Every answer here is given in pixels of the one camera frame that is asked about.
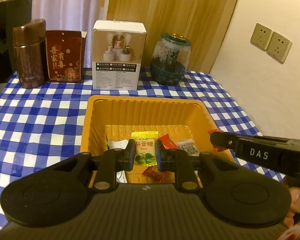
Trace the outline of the right hand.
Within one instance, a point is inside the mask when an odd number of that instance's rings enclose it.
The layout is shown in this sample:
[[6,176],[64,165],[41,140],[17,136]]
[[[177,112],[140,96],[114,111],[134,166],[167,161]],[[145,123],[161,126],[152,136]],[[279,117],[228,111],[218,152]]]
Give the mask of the right hand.
[[291,228],[294,225],[294,215],[296,213],[300,213],[300,188],[299,187],[291,187],[289,189],[292,203],[290,206],[290,211],[287,213],[284,224]]

